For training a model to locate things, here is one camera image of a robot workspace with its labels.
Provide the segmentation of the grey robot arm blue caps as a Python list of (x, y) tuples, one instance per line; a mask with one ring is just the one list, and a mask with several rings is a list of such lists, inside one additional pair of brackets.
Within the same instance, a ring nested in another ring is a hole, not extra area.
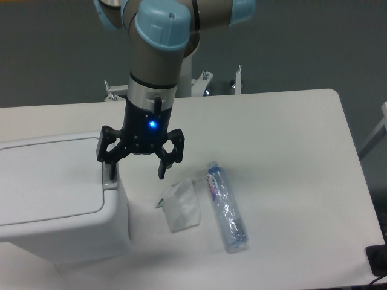
[(202, 29), (249, 20), (255, 1), (96, 1), (103, 25), (124, 28), (132, 45), (132, 59), (123, 126), (101, 129), (97, 160), (110, 179), (117, 164), (130, 154), (155, 154), (163, 178), (183, 159), (184, 135), (169, 130), (169, 120), (181, 67), (190, 40)]

